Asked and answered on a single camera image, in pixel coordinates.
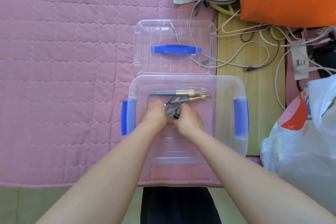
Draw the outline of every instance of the person's left hand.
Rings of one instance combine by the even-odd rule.
[[[167,124],[167,111],[163,102],[158,99],[153,103],[149,103],[141,122],[157,125],[160,129],[163,129]]]

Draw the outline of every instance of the person's right hand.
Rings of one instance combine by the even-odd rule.
[[[188,133],[196,129],[204,130],[203,120],[196,110],[190,108],[186,103],[183,103],[178,110],[178,113],[179,112],[180,118],[176,120],[171,117],[169,122],[173,124],[183,136],[188,137]]]

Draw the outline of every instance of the person's left arm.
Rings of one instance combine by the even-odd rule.
[[[148,151],[166,123],[163,102],[148,104],[134,131],[73,185],[37,223],[121,223]]]

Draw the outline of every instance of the person's right arm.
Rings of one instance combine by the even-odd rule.
[[[171,119],[204,156],[249,224],[336,223],[336,217],[286,181],[206,133],[197,111],[187,104]]]

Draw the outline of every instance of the black pants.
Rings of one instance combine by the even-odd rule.
[[[140,224],[221,224],[207,188],[144,187]]]

